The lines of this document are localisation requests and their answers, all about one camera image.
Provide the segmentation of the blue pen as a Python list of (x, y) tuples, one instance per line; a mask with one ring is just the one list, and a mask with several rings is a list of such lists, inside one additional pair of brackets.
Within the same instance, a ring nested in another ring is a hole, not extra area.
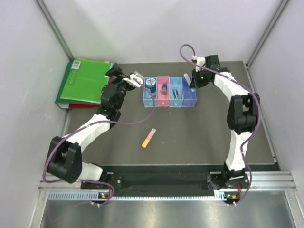
[(177, 86), (174, 87), (174, 90), (175, 90), (176, 98), (177, 98), (178, 100), (180, 100), (180, 95), (179, 95), (179, 91), (178, 91)]

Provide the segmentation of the teal blue bin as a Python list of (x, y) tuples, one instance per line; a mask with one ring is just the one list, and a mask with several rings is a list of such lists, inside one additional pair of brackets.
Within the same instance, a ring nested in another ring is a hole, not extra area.
[[(183, 103), (183, 92), (182, 92), (182, 78), (181, 77), (170, 77), (170, 104), (169, 107), (173, 107), (173, 108), (179, 108), (182, 107), (182, 103)], [(172, 88), (174, 88), (175, 86), (177, 86), (178, 91), (179, 91), (179, 95), (180, 95), (180, 100), (175, 100), (173, 98), (173, 94), (172, 94)]]

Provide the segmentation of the green folder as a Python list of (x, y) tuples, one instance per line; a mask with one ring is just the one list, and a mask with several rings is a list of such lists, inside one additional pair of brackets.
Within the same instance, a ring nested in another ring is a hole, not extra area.
[(85, 81), (101, 81), (109, 78), (105, 73), (112, 67), (112, 63), (76, 58), (73, 60), (67, 83), (83, 83)]

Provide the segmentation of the small blue capped bottle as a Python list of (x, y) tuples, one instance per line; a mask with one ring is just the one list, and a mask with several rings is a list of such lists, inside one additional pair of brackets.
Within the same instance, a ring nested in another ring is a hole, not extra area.
[(162, 84), (161, 94), (162, 95), (166, 95), (167, 94), (167, 84)]

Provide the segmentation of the blue round tape dispenser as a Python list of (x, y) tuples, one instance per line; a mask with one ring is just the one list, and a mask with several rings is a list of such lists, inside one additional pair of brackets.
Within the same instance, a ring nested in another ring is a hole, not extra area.
[(150, 90), (151, 93), (156, 92), (156, 78), (155, 77), (147, 77), (145, 78), (144, 84), (145, 87)]

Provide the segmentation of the pink bin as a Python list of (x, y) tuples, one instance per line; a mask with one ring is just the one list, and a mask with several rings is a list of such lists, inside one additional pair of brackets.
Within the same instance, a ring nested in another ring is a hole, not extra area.
[[(167, 94), (162, 95), (162, 84), (167, 84)], [(156, 84), (156, 90), (157, 90), (157, 106), (158, 107), (169, 107), (170, 104), (170, 80), (167, 76), (161, 76), (157, 77), (157, 84)]]

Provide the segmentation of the light blue bin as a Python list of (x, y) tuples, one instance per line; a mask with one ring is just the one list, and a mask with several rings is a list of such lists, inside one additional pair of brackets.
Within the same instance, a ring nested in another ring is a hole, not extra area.
[(148, 88), (143, 89), (143, 104), (144, 104), (144, 107), (154, 107), (154, 106), (156, 107), (157, 106), (156, 96), (153, 97), (152, 99), (147, 99), (147, 96), (152, 95), (152, 94), (153, 93), (151, 93)]

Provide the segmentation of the red folder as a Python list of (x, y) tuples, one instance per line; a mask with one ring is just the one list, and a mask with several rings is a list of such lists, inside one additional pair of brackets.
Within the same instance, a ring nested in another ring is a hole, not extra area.
[(85, 81), (83, 83), (67, 83), (62, 98), (69, 100), (69, 107), (91, 108), (101, 103), (102, 89), (110, 82), (109, 78), (101, 81)]

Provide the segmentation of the orange highlighter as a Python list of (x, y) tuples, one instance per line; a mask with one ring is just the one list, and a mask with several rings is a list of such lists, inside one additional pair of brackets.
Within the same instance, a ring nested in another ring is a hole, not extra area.
[(151, 131), (149, 132), (148, 136), (145, 138), (145, 140), (142, 143), (142, 147), (143, 148), (147, 147), (147, 145), (149, 144), (150, 140), (154, 136), (155, 132), (156, 132), (156, 129), (152, 128)]

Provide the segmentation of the light blue highlighter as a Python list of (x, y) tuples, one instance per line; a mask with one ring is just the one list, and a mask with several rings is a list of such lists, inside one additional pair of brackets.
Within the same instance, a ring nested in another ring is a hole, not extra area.
[(191, 77), (190, 77), (187, 73), (183, 74), (183, 76), (184, 76), (184, 78), (185, 78), (185, 80), (186, 80), (188, 86), (190, 86), (191, 83), (192, 83)]

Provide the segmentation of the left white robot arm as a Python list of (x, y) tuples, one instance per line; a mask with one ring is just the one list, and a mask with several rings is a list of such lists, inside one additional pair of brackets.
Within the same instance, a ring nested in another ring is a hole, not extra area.
[(89, 180), (97, 188), (107, 185), (108, 177), (103, 174), (103, 169), (83, 162), (82, 153), (97, 137), (117, 124), (126, 93), (140, 88), (144, 78), (138, 72), (124, 74), (117, 64), (113, 64), (105, 75), (113, 80), (102, 88), (97, 112), (74, 132), (51, 140), (43, 170), (44, 182), (47, 182), (45, 175), (49, 173), (67, 183)]

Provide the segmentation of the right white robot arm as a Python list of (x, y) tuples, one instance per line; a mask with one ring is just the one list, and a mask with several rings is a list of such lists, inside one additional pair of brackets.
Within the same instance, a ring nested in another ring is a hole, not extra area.
[(219, 175), (207, 176), (211, 188), (233, 188), (245, 177), (248, 138), (258, 124), (258, 94), (251, 95), (239, 85), (227, 68), (222, 68), (217, 55), (192, 56), (195, 69), (192, 71), (190, 88), (201, 88), (212, 83), (229, 101), (227, 124), (231, 131), (228, 157)]

